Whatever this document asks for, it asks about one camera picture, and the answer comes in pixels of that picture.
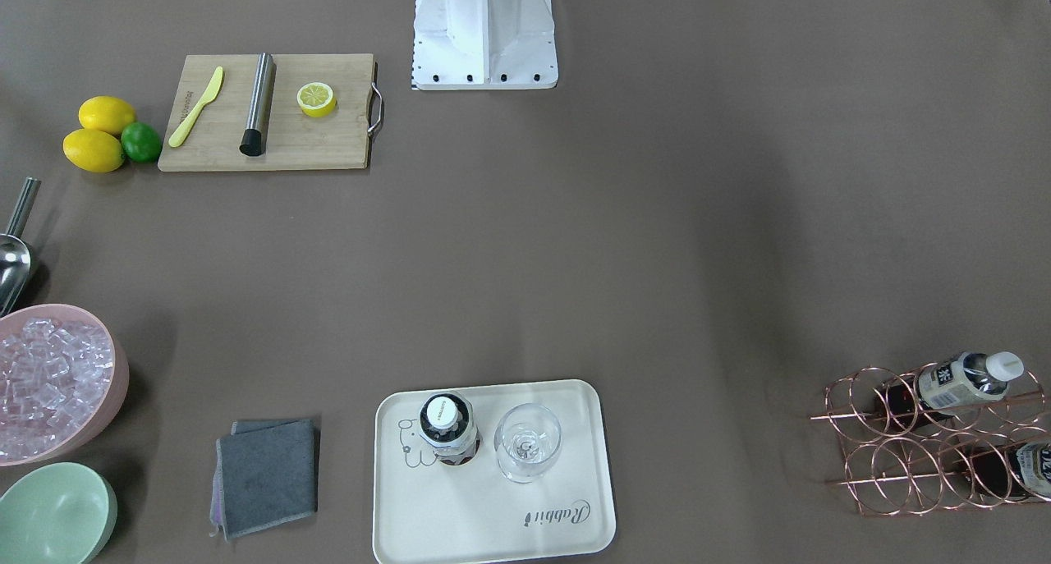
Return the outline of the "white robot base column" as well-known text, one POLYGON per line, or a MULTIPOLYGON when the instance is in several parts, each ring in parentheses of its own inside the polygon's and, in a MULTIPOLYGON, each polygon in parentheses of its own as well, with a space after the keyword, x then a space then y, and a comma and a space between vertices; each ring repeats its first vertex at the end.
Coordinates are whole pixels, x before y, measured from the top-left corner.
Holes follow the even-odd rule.
POLYGON ((552 89, 552 0, 415 0, 415 90, 552 89))

